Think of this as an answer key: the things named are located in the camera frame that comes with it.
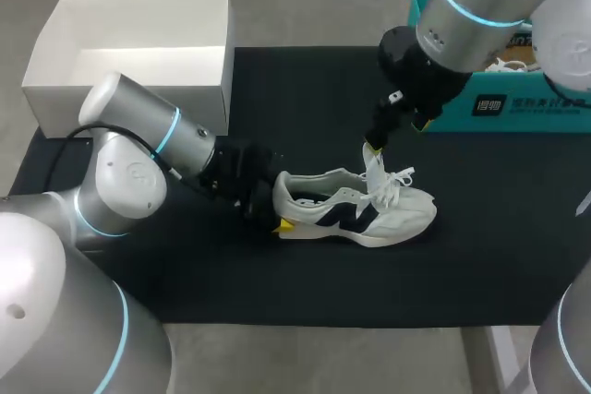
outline shoe tongue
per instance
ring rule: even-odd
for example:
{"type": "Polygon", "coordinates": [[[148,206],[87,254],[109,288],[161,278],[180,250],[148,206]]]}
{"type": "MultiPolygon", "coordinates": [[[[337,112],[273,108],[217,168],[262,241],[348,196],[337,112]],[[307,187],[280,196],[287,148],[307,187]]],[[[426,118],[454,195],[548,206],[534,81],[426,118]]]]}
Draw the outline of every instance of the shoe tongue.
{"type": "Polygon", "coordinates": [[[381,152],[376,154],[367,143],[363,145],[363,161],[366,164],[366,180],[368,181],[368,194],[380,187],[388,176],[384,170],[384,162],[381,152]]]}

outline black cable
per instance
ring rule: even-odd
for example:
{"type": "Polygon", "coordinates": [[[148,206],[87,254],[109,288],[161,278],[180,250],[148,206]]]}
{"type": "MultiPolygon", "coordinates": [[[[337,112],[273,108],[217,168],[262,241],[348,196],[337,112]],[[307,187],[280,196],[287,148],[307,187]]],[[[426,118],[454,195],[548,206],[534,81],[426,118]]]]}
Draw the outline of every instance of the black cable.
{"type": "Polygon", "coordinates": [[[580,103],[578,101],[574,101],[573,99],[569,99],[568,97],[566,97],[564,95],[564,93],[558,89],[558,87],[556,86],[554,81],[548,77],[547,74],[544,75],[544,79],[546,80],[546,83],[548,83],[548,86],[554,92],[554,94],[556,94],[558,97],[560,97],[561,99],[563,99],[567,103],[569,103],[572,106],[575,106],[577,108],[584,108],[586,110],[591,110],[591,105],[589,105],[587,103],[580,103]]]}
{"type": "Polygon", "coordinates": [[[211,197],[211,195],[209,195],[208,193],[206,193],[205,190],[202,190],[200,188],[197,188],[196,186],[193,186],[185,178],[183,178],[178,173],[177,170],[175,170],[172,166],[170,166],[160,156],[160,154],[158,154],[158,152],[156,152],[156,150],[150,146],[150,144],[148,142],[146,142],[143,138],[141,138],[140,136],[138,136],[136,133],[134,133],[133,131],[128,130],[127,128],[123,128],[122,126],[108,125],[108,124],[89,124],[89,125],[83,125],[83,126],[81,126],[79,128],[76,128],[74,131],[72,131],[71,133],[69,133],[66,136],[66,138],[62,142],[62,146],[59,148],[59,150],[55,154],[55,157],[54,157],[54,159],[52,160],[52,162],[51,162],[51,164],[49,166],[49,171],[47,172],[47,175],[45,176],[45,182],[43,184],[43,193],[49,191],[49,185],[50,185],[50,183],[52,181],[52,177],[54,175],[55,167],[57,166],[57,163],[59,162],[59,160],[61,159],[62,155],[64,154],[64,151],[66,150],[67,142],[69,142],[70,140],[72,140],[72,138],[74,138],[75,136],[77,136],[79,133],[81,133],[83,131],[87,131],[89,129],[95,129],[95,128],[107,129],[107,130],[112,131],[114,133],[120,134],[120,135],[125,136],[125,137],[129,137],[129,138],[135,140],[136,142],[138,142],[142,147],[144,147],[151,154],[151,156],[153,157],[154,161],[156,162],[156,164],[158,165],[158,167],[162,170],[162,172],[164,173],[164,175],[167,175],[168,173],[170,173],[172,176],[176,177],[181,184],[187,186],[188,188],[190,188],[191,190],[193,190],[197,194],[200,194],[200,195],[205,196],[205,197],[211,197]]]}

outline cardboard box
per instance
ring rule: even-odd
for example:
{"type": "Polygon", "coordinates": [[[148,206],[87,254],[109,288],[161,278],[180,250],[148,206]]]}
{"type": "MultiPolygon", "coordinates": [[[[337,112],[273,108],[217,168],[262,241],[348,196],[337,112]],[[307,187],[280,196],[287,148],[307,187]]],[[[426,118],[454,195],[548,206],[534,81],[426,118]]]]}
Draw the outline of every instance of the cardboard box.
{"type": "MultiPolygon", "coordinates": [[[[415,27],[428,0],[412,0],[408,26],[415,27]]],[[[531,38],[516,34],[508,47],[531,46],[531,38]]],[[[591,105],[591,94],[565,90],[569,99],[591,105]]],[[[541,71],[474,73],[462,93],[443,107],[443,115],[428,126],[431,132],[591,132],[591,110],[557,97],[541,71]]]]}
{"type": "Polygon", "coordinates": [[[22,88],[47,137],[78,127],[90,88],[113,70],[226,135],[233,68],[230,0],[60,0],[22,88]]]}

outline white cardboard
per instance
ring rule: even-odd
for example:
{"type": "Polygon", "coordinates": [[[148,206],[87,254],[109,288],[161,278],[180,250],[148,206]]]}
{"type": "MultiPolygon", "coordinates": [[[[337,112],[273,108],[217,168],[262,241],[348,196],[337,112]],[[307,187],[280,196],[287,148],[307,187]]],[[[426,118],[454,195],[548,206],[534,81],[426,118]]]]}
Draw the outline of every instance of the white cardboard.
{"type": "Polygon", "coordinates": [[[113,70],[226,135],[233,68],[230,0],[59,0],[22,88],[47,137],[78,127],[86,95],[113,70]]]}

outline shoe sole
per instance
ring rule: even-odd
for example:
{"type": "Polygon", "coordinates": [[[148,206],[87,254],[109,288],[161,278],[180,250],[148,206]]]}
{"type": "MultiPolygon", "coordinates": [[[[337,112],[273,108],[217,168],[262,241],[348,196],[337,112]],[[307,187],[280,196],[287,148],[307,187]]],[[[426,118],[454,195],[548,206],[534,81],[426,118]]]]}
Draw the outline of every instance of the shoe sole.
{"type": "Polygon", "coordinates": [[[378,248],[381,246],[391,246],[400,244],[401,242],[410,240],[413,237],[417,237],[419,234],[424,232],[429,226],[430,224],[420,229],[409,231],[401,235],[381,238],[370,237],[368,235],[364,235],[361,233],[353,233],[351,231],[342,230],[338,227],[338,225],[331,227],[318,225],[296,225],[292,231],[287,233],[280,233],[279,237],[285,240],[314,240],[322,239],[324,237],[337,236],[345,237],[367,248],[378,248]]]}

